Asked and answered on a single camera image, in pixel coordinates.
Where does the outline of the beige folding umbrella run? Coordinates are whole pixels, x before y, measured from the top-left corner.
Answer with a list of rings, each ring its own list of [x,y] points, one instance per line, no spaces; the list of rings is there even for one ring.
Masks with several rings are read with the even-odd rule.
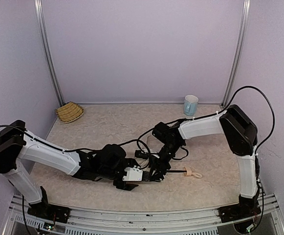
[[[152,165],[155,161],[156,158],[159,158],[159,155],[157,152],[152,152],[151,149],[148,147],[148,145],[143,142],[142,140],[140,139],[137,139],[136,140],[136,144],[137,144],[137,147],[139,148],[139,150],[143,151],[144,153],[149,153],[149,154],[152,154],[154,155],[154,158],[153,159],[149,159],[148,160],[148,163],[143,166],[142,168],[149,168],[149,173],[151,174],[151,177],[150,177],[150,180],[149,181],[154,181],[154,182],[160,182],[162,180],[164,180],[164,176],[152,176]],[[182,170],[181,169],[173,169],[173,170],[168,170],[167,173],[183,173],[184,176],[186,177],[196,177],[198,179],[201,179],[203,176],[202,174],[200,173],[197,173],[197,172],[193,172],[191,170],[190,167],[184,167]]]

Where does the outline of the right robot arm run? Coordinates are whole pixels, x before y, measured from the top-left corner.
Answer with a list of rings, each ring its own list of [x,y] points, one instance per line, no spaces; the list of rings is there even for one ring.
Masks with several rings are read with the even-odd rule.
[[[259,196],[260,172],[257,157],[257,127],[238,105],[192,120],[179,119],[172,125],[158,123],[152,135],[164,145],[151,163],[151,181],[163,180],[170,170],[170,160],[186,144],[196,137],[223,134],[230,150],[236,156],[240,171],[239,201],[255,201]]]

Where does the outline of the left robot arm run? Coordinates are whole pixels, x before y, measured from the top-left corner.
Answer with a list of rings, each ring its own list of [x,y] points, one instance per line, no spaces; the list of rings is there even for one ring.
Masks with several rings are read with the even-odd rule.
[[[150,174],[137,161],[127,158],[118,144],[107,144],[100,150],[68,150],[37,137],[17,120],[10,125],[0,125],[0,174],[24,196],[27,202],[47,204],[47,194],[36,185],[22,164],[33,161],[57,169],[80,180],[113,181],[122,190],[132,190],[138,182],[148,181]]]

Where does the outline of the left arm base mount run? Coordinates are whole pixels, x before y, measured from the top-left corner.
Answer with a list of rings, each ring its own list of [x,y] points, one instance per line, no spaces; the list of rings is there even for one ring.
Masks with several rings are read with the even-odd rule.
[[[29,215],[51,220],[53,222],[67,223],[71,209],[64,206],[53,205],[48,202],[45,189],[40,186],[42,200],[37,204],[29,204],[27,213]]]

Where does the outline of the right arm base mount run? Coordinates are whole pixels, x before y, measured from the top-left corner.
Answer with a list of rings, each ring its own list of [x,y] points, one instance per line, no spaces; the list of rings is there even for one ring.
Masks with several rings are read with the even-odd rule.
[[[255,216],[261,213],[261,209],[258,203],[258,196],[253,198],[239,196],[237,204],[220,207],[218,212],[221,222],[225,223]]]

